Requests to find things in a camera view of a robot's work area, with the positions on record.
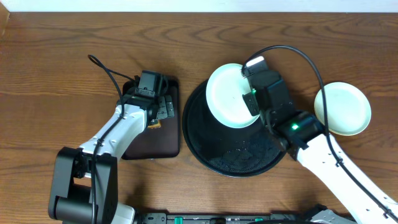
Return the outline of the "light green plate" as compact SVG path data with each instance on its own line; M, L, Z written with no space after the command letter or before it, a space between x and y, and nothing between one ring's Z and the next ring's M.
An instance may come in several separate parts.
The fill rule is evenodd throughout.
M342 136L364 131L371 121L371 106L362 91L344 82L324 86L329 130Z

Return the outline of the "green yellow sponge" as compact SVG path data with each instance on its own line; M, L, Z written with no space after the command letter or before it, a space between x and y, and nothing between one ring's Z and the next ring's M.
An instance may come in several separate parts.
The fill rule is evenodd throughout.
M149 129L155 129L160 127L161 127L161 122L158 119L152 120L148 125Z

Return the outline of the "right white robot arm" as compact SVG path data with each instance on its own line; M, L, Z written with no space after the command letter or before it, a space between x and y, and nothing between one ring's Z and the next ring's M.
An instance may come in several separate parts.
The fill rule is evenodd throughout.
M242 70L251 92L243 96L251 113L282 149L315 174L357 223L397 223L397 205L340 148L327 120L298 110L281 75L272 70Z

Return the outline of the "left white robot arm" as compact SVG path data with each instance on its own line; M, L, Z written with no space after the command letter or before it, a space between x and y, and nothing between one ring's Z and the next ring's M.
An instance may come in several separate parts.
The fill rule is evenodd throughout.
M58 152L49 217L63 223L133 223L136 211L118 201L118 162L153 120L174 119L177 111L174 94L124 95L111 119L90 140Z

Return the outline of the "light blue plate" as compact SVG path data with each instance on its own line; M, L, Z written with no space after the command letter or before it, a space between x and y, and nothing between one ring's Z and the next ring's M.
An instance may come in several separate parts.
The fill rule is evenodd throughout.
M243 78L242 65L228 63L217 68L206 84L206 102L212 115L229 128L245 128L258 119L246 106L243 96L251 92Z

